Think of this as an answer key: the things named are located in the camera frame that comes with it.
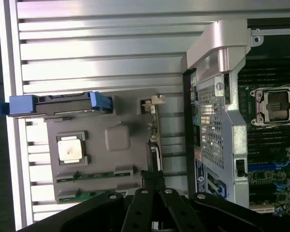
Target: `circuit board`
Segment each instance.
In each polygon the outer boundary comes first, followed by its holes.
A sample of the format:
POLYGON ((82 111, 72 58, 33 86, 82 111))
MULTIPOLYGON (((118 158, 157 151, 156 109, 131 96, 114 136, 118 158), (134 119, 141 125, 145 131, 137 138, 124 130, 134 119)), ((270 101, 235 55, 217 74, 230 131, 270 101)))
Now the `circuit board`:
POLYGON ((246 63, 238 94, 247 123, 249 203, 290 216, 290 63, 246 63))

